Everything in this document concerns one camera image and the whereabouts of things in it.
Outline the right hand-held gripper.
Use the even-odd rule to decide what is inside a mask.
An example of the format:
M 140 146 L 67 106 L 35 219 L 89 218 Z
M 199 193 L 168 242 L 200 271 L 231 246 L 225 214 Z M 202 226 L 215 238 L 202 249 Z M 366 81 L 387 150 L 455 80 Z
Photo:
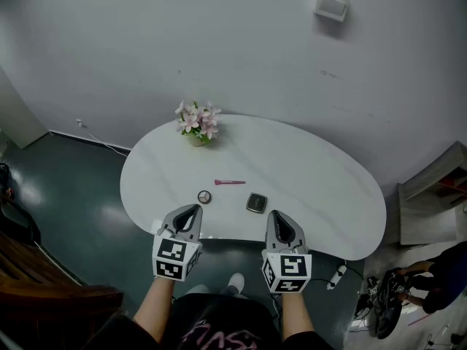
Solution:
M 302 228 L 285 213 L 271 211 L 265 242 L 261 272 L 269 292 L 301 293 L 312 277 L 312 256 Z

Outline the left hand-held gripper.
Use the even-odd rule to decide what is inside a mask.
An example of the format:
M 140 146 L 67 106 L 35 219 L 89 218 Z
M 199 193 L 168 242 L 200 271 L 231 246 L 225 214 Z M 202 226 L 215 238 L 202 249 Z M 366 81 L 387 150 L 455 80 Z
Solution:
M 169 212 L 163 222 L 154 221 L 153 273 L 174 281 L 185 281 L 198 263 L 202 245 L 203 209 L 198 204 L 181 206 Z

